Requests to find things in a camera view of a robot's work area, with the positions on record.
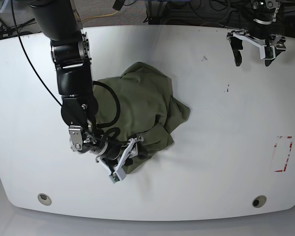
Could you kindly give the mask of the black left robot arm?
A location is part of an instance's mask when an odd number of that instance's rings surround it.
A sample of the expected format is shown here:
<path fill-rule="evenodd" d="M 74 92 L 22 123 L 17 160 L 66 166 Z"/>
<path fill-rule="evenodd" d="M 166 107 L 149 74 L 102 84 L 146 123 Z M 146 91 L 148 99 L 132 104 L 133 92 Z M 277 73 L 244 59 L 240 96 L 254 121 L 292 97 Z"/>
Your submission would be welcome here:
<path fill-rule="evenodd" d="M 248 21 L 248 28 L 233 30 L 227 34 L 234 61 L 237 67 L 241 65 L 240 51 L 246 41 L 259 49 L 260 59 L 265 61 L 265 66 L 270 66 L 286 51 L 285 37 L 270 30 L 271 25 L 276 22 L 281 3 L 277 0 L 251 0 L 250 5 L 251 9 L 243 5 L 239 10 L 239 14 Z"/>

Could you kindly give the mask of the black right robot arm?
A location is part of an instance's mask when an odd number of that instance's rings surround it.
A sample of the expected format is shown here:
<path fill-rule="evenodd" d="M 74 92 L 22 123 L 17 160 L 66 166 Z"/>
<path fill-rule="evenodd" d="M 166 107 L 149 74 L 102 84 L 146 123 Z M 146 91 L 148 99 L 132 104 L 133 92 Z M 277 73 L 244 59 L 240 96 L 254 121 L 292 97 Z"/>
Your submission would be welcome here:
<path fill-rule="evenodd" d="M 50 39 L 51 57 L 57 74 L 61 95 L 61 117 L 68 125 L 71 149 L 78 153 L 92 152 L 97 162 L 108 171 L 112 182 L 124 180 L 125 164 L 139 155 L 142 137 L 125 142 L 117 139 L 116 127 L 121 114 L 116 93 L 106 84 L 92 79 L 89 40 L 82 31 L 79 14 L 71 0 L 30 0 L 28 5 L 45 36 Z M 98 123 L 98 102 L 93 88 L 106 89 L 116 105 L 110 122 Z"/>

